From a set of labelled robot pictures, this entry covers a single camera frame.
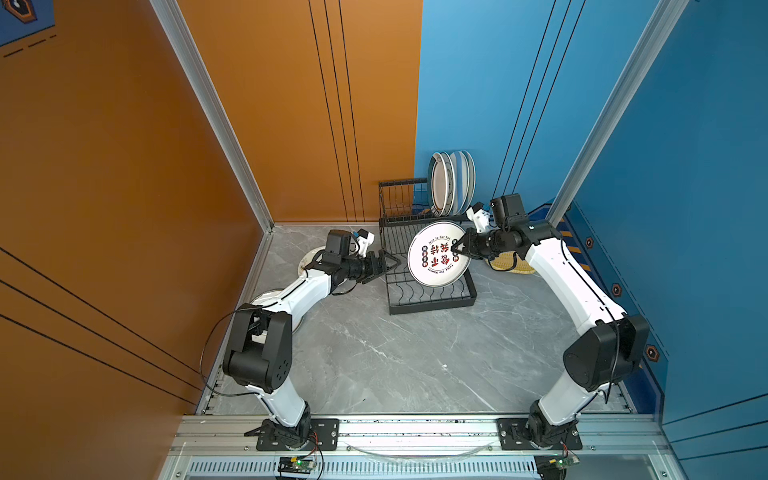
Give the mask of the white plate red characters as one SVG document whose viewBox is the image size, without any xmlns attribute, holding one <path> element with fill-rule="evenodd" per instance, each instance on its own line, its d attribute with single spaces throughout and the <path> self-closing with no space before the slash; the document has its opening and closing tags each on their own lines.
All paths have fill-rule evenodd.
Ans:
<svg viewBox="0 0 768 480">
<path fill-rule="evenodd" d="M 434 222 L 421 229 L 411 241 L 406 255 L 412 277 L 431 288 L 448 286 L 467 271 L 470 258 L 455 256 L 451 246 L 465 233 L 454 222 Z"/>
</svg>

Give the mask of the yellow woven square plate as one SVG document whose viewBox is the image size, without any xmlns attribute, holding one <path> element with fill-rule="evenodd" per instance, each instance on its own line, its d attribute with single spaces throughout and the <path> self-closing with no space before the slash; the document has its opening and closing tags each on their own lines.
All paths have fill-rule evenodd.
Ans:
<svg viewBox="0 0 768 480">
<path fill-rule="evenodd" d="M 497 272 L 513 273 L 520 275 L 534 274 L 536 270 L 525 260 L 522 260 L 516 252 L 505 252 L 493 260 L 487 260 L 488 266 Z"/>
</svg>

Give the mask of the red green rimmed plate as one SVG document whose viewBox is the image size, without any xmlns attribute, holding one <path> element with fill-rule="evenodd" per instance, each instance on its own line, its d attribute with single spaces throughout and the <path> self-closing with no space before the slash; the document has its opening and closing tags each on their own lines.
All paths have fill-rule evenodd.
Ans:
<svg viewBox="0 0 768 480">
<path fill-rule="evenodd" d="M 447 164 L 440 152 L 432 154 L 429 172 L 432 210 L 435 216 L 443 216 L 449 199 L 450 182 Z"/>
</svg>

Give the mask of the blue striped plate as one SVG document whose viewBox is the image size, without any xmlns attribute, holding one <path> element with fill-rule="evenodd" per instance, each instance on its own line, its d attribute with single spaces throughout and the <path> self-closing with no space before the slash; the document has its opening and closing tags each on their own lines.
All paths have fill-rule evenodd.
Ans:
<svg viewBox="0 0 768 480">
<path fill-rule="evenodd" d="M 474 159 L 469 151 L 462 150 L 461 154 L 465 159 L 465 166 L 467 167 L 467 173 L 465 176 L 467 180 L 467 189 L 466 189 L 466 198 L 465 198 L 465 205 L 464 205 L 464 211 L 467 211 L 472 206 L 472 201 L 475 193 L 476 168 L 475 168 Z"/>
<path fill-rule="evenodd" d="M 455 151 L 451 154 L 451 159 L 454 163 L 454 214 L 460 215 L 463 211 L 463 206 L 466 197 L 466 173 L 465 173 L 465 158 L 461 151 Z"/>
</svg>

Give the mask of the green cloud pattern plate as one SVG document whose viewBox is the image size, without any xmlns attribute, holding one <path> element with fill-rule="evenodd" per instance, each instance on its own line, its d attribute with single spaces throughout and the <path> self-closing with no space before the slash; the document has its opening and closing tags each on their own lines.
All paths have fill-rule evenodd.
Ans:
<svg viewBox="0 0 768 480">
<path fill-rule="evenodd" d="M 443 206 L 443 215 L 451 216 L 454 212 L 454 206 L 456 203 L 456 172 L 455 162 L 452 157 L 445 153 L 441 153 L 443 159 L 443 165 L 446 172 L 446 200 Z"/>
</svg>

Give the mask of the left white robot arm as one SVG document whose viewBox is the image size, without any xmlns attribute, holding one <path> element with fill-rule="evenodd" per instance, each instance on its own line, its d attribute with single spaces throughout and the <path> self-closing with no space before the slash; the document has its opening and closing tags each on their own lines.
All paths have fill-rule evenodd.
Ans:
<svg viewBox="0 0 768 480">
<path fill-rule="evenodd" d="M 289 377 L 293 333 L 317 303 L 341 296 L 341 285 L 367 284 L 393 268 L 388 264 L 391 255 L 370 249 L 374 241 L 375 235 L 365 229 L 330 230 L 325 246 L 309 258 L 295 281 L 233 314 L 222 370 L 257 396 L 270 426 L 297 432 L 307 424 L 310 407 Z"/>
</svg>

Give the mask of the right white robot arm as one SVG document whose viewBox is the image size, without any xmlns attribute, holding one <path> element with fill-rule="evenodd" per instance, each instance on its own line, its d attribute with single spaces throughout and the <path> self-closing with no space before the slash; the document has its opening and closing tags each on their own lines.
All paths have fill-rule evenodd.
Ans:
<svg viewBox="0 0 768 480">
<path fill-rule="evenodd" d="M 489 210 L 475 204 L 466 216 L 472 225 L 454 251 L 487 261 L 514 253 L 547 283 L 578 333 L 563 353 L 563 373 L 530 408 L 530 437 L 539 445 L 550 444 L 577 424 L 594 399 L 608 399 L 614 385 L 639 368 L 650 326 L 601 290 L 573 257 L 562 233 L 545 220 L 531 220 L 519 195 L 496 198 Z"/>
</svg>

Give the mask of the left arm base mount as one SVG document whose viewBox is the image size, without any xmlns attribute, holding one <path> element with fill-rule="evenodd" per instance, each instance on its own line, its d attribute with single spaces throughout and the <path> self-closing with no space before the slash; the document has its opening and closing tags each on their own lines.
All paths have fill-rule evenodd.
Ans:
<svg viewBox="0 0 768 480">
<path fill-rule="evenodd" d="M 338 418 L 304 419 L 295 427 L 285 427 L 272 420 L 264 420 L 259 427 L 258 451 L 320 450 L 335 451 L 338 446 L 340 420 Z"/>
</svg>

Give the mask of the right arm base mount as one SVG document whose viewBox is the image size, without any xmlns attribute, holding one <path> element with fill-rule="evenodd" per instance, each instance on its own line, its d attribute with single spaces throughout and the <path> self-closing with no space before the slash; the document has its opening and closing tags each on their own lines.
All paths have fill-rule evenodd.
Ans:
<svg viewBox="0 0 768 480">
<path fill-rule="evenodd" d="M 497 433 L 503 450 L 578 451 L 583 443 L 577 429 L 578 421 L 553 426 L 545 420 L 532 418 L 499 418 Z"/>
</svg>

